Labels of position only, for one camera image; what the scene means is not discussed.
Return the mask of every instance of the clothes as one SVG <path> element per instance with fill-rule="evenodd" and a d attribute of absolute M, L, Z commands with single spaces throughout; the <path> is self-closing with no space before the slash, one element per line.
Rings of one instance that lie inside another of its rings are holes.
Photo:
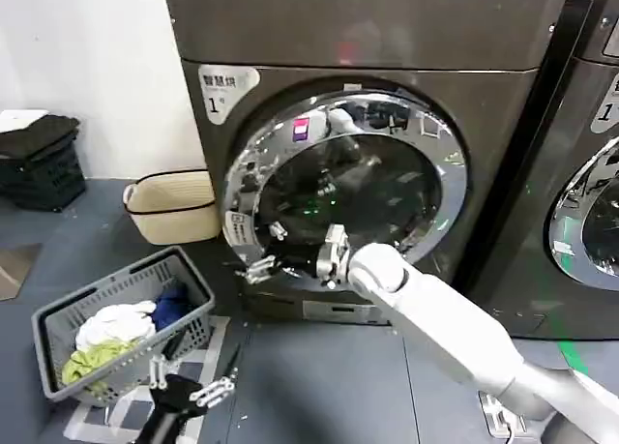
<path fill-rule="evenodd" d="M 132 342 L 107 340 L 101 344 L 94 345 L 87 352 L 77 350 L 71 355 L 69 362 L 62 368 L 62 382 L 71 384 L 77 381 L 91 371 L 105 365 L 110 360 L 131 350 L 137 343 L 137 340 Z"/>
<path fill-rule="evenodd" d="M 187 297 L 187 287 L 178 282 L 157 299 L 157 308 L 151 315 L 157 331 L 180 320 L 194 309 Z"/>
<path fill-rule="evenodd" d="M 79 328 L 75 337 L 77 350 L 86 353 L 109 340 L 131 342 L 154 336 L 155 324 L 148 313 L 156 307 L 152 301 L 143 301 L 102 308 Z"/>

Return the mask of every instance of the towel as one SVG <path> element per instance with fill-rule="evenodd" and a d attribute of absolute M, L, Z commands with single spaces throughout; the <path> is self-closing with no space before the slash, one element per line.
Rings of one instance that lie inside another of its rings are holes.
<path fill-rule="evenodd" d="M 105 365 L 110 360 L 131 350 L 138 341 L 121 342 L 107 340 L 94 345 L 86 352 L 77 350 L 71 355 L 69 362 L 62 368 L 62 382 L 71 384 L 83 376 L 86 376 L 98 367 Z"/>
<path fill-rule="evenodd" d="M 154 336 L 155 324 L 149 313 L 156 307 L 152 301 L 143 301 L 102 308 L 79 328 L 75 337 L 77 350 L 87 353 L 109 340 L 127 343 Z"/>

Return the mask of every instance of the dark gray washing machine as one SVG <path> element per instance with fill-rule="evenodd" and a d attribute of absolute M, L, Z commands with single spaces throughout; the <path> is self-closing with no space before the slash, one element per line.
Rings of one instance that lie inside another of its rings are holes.
<path fill-rule="evenodd" d="M 450 281 L 565 0 L 167 0 L 223 233 L 259 313 L 381 323 L 324 292 L 330 223 Z"/>
<path fill-rule="evenodd" d="M 619 338 L 618 15 L 567 0 L 458 272 L 516 336 Z"/>

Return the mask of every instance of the green cloth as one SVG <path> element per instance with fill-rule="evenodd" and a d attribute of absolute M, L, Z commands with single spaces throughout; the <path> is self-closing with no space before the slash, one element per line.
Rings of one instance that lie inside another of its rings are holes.
<path fill-rule="evenodd" d="M 137 341 L 122 342 L 119 340 L 107 340 L 94 345 L 88 352 L 77 350 L 71 354 L 69 362 L 62 368 L 62 382 L 71 384 L 88 373 L 105 365 L 110 360 L 131 350 Z"/>

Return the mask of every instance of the blue cloth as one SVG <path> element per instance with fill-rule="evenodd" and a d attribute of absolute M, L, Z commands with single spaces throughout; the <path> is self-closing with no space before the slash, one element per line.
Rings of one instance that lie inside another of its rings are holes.
<path fill-rule="evenodd" d="M 187 297 L 187 287 L 181 282 L 164 291 L 155 302 L 157 308 L 151 314 L 151 318 L 157 331 L 180 320 L 194 309 Z"/>

